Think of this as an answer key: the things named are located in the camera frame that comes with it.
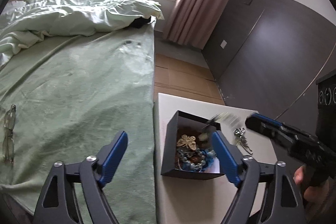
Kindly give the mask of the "person right hand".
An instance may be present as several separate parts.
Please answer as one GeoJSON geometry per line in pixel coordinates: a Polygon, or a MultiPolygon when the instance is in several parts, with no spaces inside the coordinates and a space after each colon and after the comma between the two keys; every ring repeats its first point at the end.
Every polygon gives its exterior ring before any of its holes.
{"type": "MultiPolygon", "coordinates": [[[[300,186],[304,182],[306,182],[306,168],[304,165],[299,167],[295,173],[293,180],[297,186],[300,186]]],[[[326,197],[329,191],[329,181],[325,181],[323,184],[319,186],[310,186],[303,193],[303,197],[307,202],[311,203],[321,203],[326,197]]]]}

